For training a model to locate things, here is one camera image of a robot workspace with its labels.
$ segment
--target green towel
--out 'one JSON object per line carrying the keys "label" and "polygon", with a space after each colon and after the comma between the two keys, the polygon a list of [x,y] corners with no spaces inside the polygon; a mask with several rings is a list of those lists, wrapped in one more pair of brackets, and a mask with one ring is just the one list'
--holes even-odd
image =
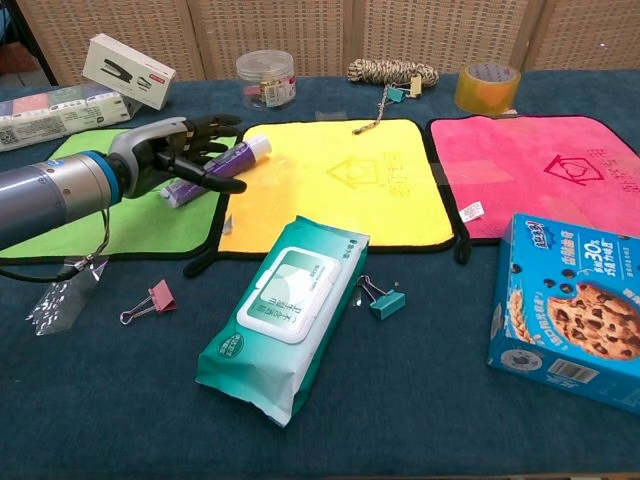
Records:
{"label": "green towel", "polygon": [[[113,137],[122,131],[94,130],[72,135],[51,158],[83,150],[106,152]],[[216,141],[232,146],[236,139],[220,138]],[[165,185],[140,198],[123,199],[111,208],[111,240],[104,255],[187,258],[197,255],[214,242],[211,230],[219,195],[208,192],[183,207],[173,209],[158,193]],[[87,255],[102,242],[103,235],[102,216],[96,213],[8,248],[0,252],[0,257],[26,260]]]}

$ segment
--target microfiber cloth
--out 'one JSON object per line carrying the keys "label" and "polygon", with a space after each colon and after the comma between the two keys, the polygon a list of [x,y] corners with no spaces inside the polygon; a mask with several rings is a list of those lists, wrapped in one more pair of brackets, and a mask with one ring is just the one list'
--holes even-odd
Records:
{"label": "microfiber cloth", "polygon": [[410,120],[348,120],[259,125],[271,154],[237,178],[247,182],[229,200],[233,228],[219,252],[266,253],[285,225],[303,215],[371,236],[378,249],[445,248],[454,234],[425,152]]}
{"label": "microfiber cloth", "polygon": [[[113,137],[122,131],[105,129],[72,135],[51,158],[83,150],[106,152]],[[235,138],[216,141],[231,146]],[[111,238],[104,255],[110,255],[112,259],[189,258],[216,241],[218,235],[214,233],[213,219],[219,195],[207,192],[193,202],[173,209],[158,193],[164,185],[140,198],[123,199],[111,207]],[[103,235],[102,216],[96,213],[10,247],[0,252],[0,257],[6,264],[22,263],[18,260],[53,261],[61,257],[83,256],[96,249]]]}
{"label": "microfiber cloth", "polygon": [[640,161],[598,120],[582,116],[430,123],[457,209],[481,202],[471,239],[497,239],[514,213],[640,237]]}

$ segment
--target cookie box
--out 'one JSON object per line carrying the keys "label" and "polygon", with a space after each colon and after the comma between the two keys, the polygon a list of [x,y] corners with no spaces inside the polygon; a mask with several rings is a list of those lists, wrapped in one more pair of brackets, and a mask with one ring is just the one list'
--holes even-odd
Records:
{"label": "cookie box", "polygon": [[517,214],[489,365],[640,414],[640,239]]}

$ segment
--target robotic arm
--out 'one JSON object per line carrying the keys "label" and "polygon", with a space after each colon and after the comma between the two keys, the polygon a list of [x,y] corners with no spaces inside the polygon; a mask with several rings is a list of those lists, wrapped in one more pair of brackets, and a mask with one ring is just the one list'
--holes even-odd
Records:
{"label": "robotic arm", "polygon": [[169,118],[117,135],[105,155],[86,151],[0,173],[0,251],[126,198],[137,198],[172,176],[223,193],[246,184],[207,173],[204,156],[226,147],[240,119],[214,115]]}

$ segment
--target green wet wipes package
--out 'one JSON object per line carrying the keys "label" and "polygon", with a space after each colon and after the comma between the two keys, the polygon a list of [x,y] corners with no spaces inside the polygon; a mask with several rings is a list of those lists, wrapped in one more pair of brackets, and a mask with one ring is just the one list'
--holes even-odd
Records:
{"label": "green wet wipes package", "polygon": [[196,381],[284,427],[306,400],[364,268],[369,237],[298,217],[198,359]]}

